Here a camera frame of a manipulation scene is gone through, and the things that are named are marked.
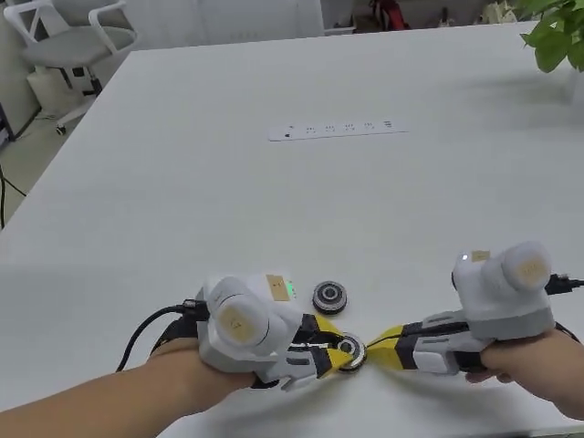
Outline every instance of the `label sticker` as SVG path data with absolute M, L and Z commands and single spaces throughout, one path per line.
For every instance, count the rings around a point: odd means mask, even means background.
M 256 334 L 256 329 L 235 307 L 226 308 L 218 318 L 221 327 L 237 342 L 246 343 Z
M 271 276 L 267 275 L 267 284 L 270 286 L 272 291 L 272 297 L 274 301 L 289 301 L 290 296 L 286 288 L 286 282 L 282 276 Z
M 476 250 L 476 251 L 473 251 L 471 253 L 471 262 L 473 262 L 473 263 L 484 262 L 485 260 L 488 260 L 489 258 L 491 258 L 490 251 Z
M 517 276 L 529 286 L 535 286 L 542 277 L 548 276 L 547 265 L 539 257 L 530 258 L 516 269 Z

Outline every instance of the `red object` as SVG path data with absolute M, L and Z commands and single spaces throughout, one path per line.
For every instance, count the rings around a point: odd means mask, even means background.
M 406 30 L 410 26 L 404 21 L 402 10 L 395 0 L 376 0 L 380 8 L 383 30 Z M 383 13 L 387 14 L 388 23 L 384 23 Z

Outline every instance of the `green led light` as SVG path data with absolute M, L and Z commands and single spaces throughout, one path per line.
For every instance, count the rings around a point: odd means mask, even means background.
M 286 282 L 286 290 L 288 291 L 288 296 L 293 297 L 295 295 L 294 286 L 292 286 L 291 281 Z

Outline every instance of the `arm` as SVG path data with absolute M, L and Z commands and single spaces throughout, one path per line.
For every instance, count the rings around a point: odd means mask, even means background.
M 193 341 L 164 346 L 139 368 L 110 374 L 0 413 L 0 436 L 152 438 L 185 415 L 249 386 L 248 374 L 204 365 Z
M 536 339 L 501 342 L 481 354 L 486 373 L 469 374 L 472 383 L 497 376 L 515 381 L 564 415 L 584 420 L 584 346 L 552 330 Z

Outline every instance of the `potted plant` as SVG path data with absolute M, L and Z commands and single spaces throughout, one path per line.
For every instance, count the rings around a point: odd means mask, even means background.
M 566 57 L 574 68 L 569 94 L 584 103 L 584 0 L 519 0 L 523 16 L 541 15 L 541 20 L 523 40 L 536 50 L 541 71 L 554 70 Z

